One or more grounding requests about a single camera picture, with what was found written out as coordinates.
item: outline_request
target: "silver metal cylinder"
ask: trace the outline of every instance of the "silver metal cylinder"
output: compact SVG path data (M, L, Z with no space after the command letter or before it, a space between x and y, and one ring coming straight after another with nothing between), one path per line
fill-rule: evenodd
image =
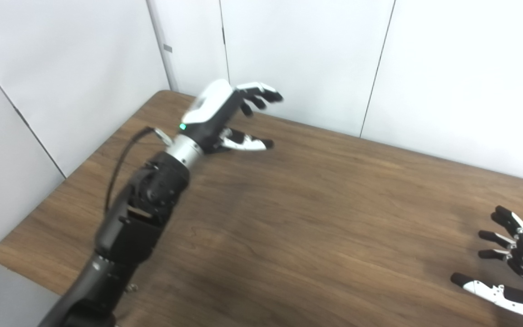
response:
M203 155L201 147L195 141L182 134L175 137L173 144L168 147L166 152L179 160L188 169L191 169L191 166Z

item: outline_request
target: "wooden table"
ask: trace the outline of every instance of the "wooden table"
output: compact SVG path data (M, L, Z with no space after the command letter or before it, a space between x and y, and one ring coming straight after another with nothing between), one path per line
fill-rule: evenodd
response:
M0 263L65 292L125 142L145 125L174 134L191 101L157 93L0 243ZM495 246L478 230L504 233L495 205L523 217L523 180L263 114L231 126L276 148L197 164L133 278L139 292L118 307L121 327L523 326L449 281L459 271L522 287L476 252ZM119 185L161 148L133 149Z

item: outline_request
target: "black cable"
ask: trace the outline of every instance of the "black cable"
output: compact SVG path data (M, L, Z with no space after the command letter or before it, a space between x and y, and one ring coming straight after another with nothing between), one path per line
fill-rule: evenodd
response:
M110 178L110 184L108 184L108 190L106 191L106 200L104 202L104 214L106 215L108 213L108 209L110 208L110 196L112 195L112 189L114 188L114 184L116 182L116 178L118 178L118 173L120 172L120 167L124 163L124 159L128 155L128 152L132 147L139 141L139 139L142 139L143 137L147 136L151 132L154 132L154 128L145 127L142 130L138 131L131 139L128 141L128 144L126 147L124 147L122 153L120 154L120 158L118 158L118 161L116 162L116 167L114 168L114 172L112 173L112 177Z

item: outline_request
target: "robotic arm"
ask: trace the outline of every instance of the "robotic arm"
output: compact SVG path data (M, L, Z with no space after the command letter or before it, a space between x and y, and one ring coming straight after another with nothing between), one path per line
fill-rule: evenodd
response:
M189 185L190 168L206 154L230 149L262 151L273 147L226 127L241 108L252 115L247 102L264 109L267 102L282 101L272 87L249 83L232 88L224 80L209 85L183 116L174 141L158 129L145 128L135 141L155 132L170 145L137 170L108 206L96 232L94 252L79 277L45 316L39 327L114 327L112 311L140 263L152 254L181 193Z
M481 250L478 252L479 257L501 260L523 278L523 221L515 213L501 206L496 207L496 211L492 213L492 220L505 228L513 238L480 230L480 238L496 242L506 250ZM523 290L477 281L461 273L453 273L451 281L496 306L523 315Z

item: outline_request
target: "screw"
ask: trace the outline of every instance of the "screw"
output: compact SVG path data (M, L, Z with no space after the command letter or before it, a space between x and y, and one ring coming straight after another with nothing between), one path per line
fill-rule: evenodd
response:
M138 291L138 285L137 284L129 284L125 289L124 292L136 292Z

